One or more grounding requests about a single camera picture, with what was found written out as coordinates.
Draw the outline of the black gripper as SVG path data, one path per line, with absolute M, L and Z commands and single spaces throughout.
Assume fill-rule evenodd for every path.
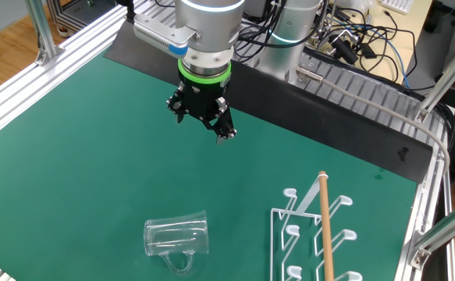
M 229 104 L 224 98 L 228 84 L 218 82 L 201 84 L 192 80 L 184 80 L 167 101 L 168 110 L 181 123 L 184 116 L 191 115 L 202 121 L 208 130 L 216 134 L 216 144 L 221 144 L 236 135 L 230 114 Z

